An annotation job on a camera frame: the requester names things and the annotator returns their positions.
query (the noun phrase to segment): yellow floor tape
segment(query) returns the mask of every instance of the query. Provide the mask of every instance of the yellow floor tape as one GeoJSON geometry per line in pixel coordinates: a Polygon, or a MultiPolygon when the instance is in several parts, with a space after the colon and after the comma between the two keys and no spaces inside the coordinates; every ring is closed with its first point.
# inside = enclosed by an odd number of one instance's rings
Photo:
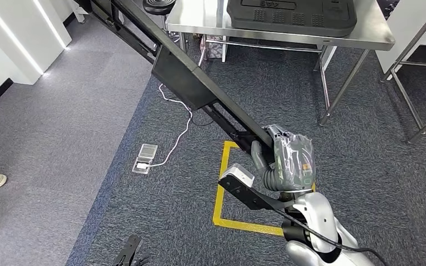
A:
{"type": "MultiPolygon", "coordinates": [[[[239,148],[239,147],[235,142],[225,141],[224,148],[223,148],[223,156],[221,158],[220,177],[228,167],[229,154],[232,148],[239,148]]],[[[283,231],[281,227],[265,226],[262,224],[245,223],[245,222],[239,222],[239,221],[233,221],[233,220],[221,218],[221,209],[223,208],[224,193],[225,193],[224,188],[218,185],[218,190],[216,191],[215,209],[213,211],[214,225],[222,226],[226,228],[244,230],[244,231],[252,231],[257,233],[283,236],[283,231]]]]}

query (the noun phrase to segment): robotic hand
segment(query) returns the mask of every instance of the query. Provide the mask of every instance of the robotic hand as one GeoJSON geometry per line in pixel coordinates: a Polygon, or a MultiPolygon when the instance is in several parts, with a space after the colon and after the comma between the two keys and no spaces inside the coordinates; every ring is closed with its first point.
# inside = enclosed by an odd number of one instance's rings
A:
{"type": "Polygon", "coordinates": [[[266,163],[258,141],[252,143],[251,156],[264,186],[280,191],[280,198],[275,200],[254,190],[254,176],[238,164],[224,172],[219,184],[250,209],[271,209],[287,218],[282,224],[288,241],[286,252],[296,265],[374,265],[360,253],[372,250],[358,249],[357,240],[334,217],[327,198],[312,191],[316,168],[311,140],[277,125],[265,130],[273,138],[275,168],[266,163]]]}

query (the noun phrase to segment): metal frame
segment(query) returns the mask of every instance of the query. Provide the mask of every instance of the metal frame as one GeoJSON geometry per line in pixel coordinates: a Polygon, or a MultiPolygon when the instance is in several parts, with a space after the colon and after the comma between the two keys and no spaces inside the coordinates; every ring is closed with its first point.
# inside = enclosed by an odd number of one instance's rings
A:
{"type": "MultiPolygon", "coordinates": [[[[319,120],[319,125],[323,126],[329,117],[331,116],[331,113],[336,108],[337,104],[340,102],[343,94],[347,91],[348,86],[350,82],[352,81],[353,77],[358,73],[360,70],[360,67],[362,66],[365,58],[367,57],[370,50],[365,50],[360,58],[358,59],[357,63],[353,66],[352,71],[347,76],[346,81],[340,88],[339,92],[337,93],[337,96],[335,99],[331,102],[329,99],[329,93],[327,90],[327,82],[326,82],[326,71],[324,68],[324,61],[323,57],[326,54],[326,51],[329,46],[323,45],[322,49],[312,49],[312,48],[299,48],[299,47],[281,47],[281,46],[269,46],[269,45],[261,45],[261,44],[248,44],[248,43],[240,43],[240,42],[231,42],[231,41],[224,41],[224,40],[213,40],[213,39],[205,39],[205,47],[207,46],[206,43],[218,43],[218,44],[229,44],[229,45],[237,45],[237,46],[244,46],[244,47],[254,47],[254,48],[263,48],[263,49],[273,49],[273,50],[286,50],[286,51],[294,51],[294,52],[308,52],[308,53],[318,53],[319,58],[316,62],[316,66],[314,68],[314,71],[319,71],[321,74],[321,82],[322,82],[322,89],[324,93],[324,104],[326,107],[326,113],[321,117],[319,120]]],[[[205,59],[204,53],[202,52],[201,58],[199,61],[199,65],[201,65],[202,60],[205,59]]]]}
{"type": "Polygon", "coordinates": [[[402,93],[405,102],[407,103],[410,113],[414,117],[415,123],[419,127],[419,131],[409,138],[408,142],[413,144],[415,143],[422,135],[426,134],[426,124],[422,122],[420,119],[419,113],[417,112],[414,104],[409,98],[409,95],[407,94],[406,90],[404,89],[403,84],[399,80],[398,75],[396,74],[396,68],[400,65],[417,65],[421,67],[426,67],[426,63],[424,62],[411,62],[411,61],[403,61],[403,59],[407,56],[407,54],[412,50],[412,48],[417,44],[417,42],[420,40],[420,38],[424,35],[426,32],[426,23],[420,28],[420,30],[417,32],[417,34],[414,36],[414,38],[409,42],[409,44],[406,46],[406,48],[402,51],[402,53],[399,55],[399,57],[396,59],[396,61],[391,65],[391,67],[388,69],[386,73],[384,73],[383,79],[381,79],[381,82],[384,83],[389,78],[389,76],[394,77],[394,81],[396,82],[396,85],[398,86],[400,92],[402,93]]]}

